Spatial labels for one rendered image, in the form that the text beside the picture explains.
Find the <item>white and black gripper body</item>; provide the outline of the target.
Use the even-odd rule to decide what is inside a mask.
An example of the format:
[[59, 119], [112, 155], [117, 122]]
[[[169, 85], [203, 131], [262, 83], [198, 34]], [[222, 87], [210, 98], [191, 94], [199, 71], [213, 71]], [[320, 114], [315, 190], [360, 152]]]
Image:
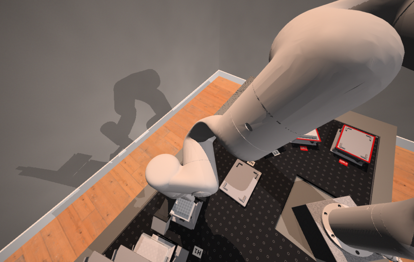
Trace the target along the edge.
[[180, 197], [180, 198], [182, 198], [182, 199], [184, 199], [184, 200], [187, 200], [187, 201], [191, 201], [191, 202], [193, 202], [193, 201], [195, 200], [194, 196], [193, 196], [193, 195], [191, 195], [191, 194], [185, 194], [185, 195], [183, 195], [183, 196], [182, 196], [182, 197]]

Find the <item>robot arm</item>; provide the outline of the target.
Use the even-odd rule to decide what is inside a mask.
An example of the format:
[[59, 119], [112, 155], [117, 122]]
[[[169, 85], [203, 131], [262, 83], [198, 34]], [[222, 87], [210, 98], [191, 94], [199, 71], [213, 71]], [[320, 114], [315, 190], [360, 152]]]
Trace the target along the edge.
[[[228, 111], [192, 126], [182, 165], [171, 154], [148, 163], [147, 183], [167, 196], [151, 229], [166, 233], [176, 198], [217, 192], [216, 138], [236, 158], [259, 160], [367, 102], [401, 66], [414, 71], [414, 0], [338, 0], [295, 17], [272, 43], [269, 64]], [[414, 260], [414, 198], [358, 207], [331, 203], [321, 223], [351, 255]]]

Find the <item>beige rectangular nest with red border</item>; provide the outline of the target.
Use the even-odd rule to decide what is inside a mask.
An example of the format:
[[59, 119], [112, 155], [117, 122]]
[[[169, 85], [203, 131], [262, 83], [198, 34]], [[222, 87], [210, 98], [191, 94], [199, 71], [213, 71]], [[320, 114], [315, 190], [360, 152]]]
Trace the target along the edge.
[[338, 129], [330, 151], [362, 166], [370, 163], [376, 137], [343, 125]]

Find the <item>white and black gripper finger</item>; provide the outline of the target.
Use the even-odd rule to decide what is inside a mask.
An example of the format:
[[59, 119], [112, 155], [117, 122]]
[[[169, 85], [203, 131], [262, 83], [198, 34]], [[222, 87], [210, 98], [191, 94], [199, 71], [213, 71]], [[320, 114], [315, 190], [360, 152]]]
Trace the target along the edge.
[[194, 196], [195, 197], [195, 200], [194, 200], [194, 203], [195, 204], [197, 204], [198, 202], [203, 202], [203, 201], [205, 201], [206, 202], [206, 197], [196, 197], [196, 196]]

